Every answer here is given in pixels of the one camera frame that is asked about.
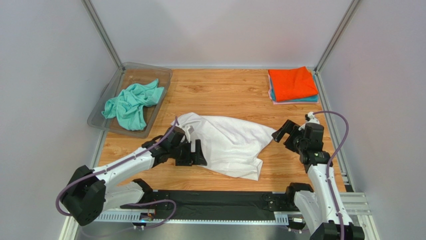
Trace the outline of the white t shirt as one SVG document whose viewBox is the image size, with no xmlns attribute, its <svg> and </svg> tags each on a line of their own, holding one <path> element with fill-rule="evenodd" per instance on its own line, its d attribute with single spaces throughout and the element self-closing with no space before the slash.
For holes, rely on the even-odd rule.
<svg viewBox="0 0 426 240">
<path fill-rule="evenodd" d="M 259 154 L 273 140 L 273 128 L 238 118 L 194 112 L 180 115 L 177 121 L 180 128 L 193 128 L 190 136 L 200 140 L 206 169 L 233 178 L 259 180 L 263 166 Z"/>
</svg>

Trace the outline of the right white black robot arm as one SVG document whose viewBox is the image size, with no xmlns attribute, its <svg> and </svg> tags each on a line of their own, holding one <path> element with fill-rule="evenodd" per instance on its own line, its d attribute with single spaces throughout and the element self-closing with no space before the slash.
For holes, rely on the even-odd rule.
<svg viewBox="0 0 426 240">
<path fill-rule="evenodd" d="M 338 193 L 331 155 L 323 150 L 325 128 L 311 117 L 302 126 L 287 120 L 271 136 L 297 153 L 311 183 L 292 182 L 286 193 L 301 212 L 312 240 L 364 240 L 360 226 L 354 225 Z"/>
</svg>

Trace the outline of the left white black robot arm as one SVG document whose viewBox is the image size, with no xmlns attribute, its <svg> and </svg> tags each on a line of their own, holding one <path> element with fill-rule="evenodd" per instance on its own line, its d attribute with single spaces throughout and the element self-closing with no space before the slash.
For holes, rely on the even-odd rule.
<svg viewBox="0 0 426 240">
<path fill-rule="evenodd" d="M 191 126 L 173 125 L 164 135 L 112 163 L 93 169 L 80 166 L 55 200 L 58 212 L 86 226 L 110 209 L 157 204 L 153 189 L 144 180 L 137 178 L 125 185 L 121 182 L 169 159 L 174 159 L 176 166 L 207 166 L 202 141 L 192 137 L 192 132 Z"/>
</svg>

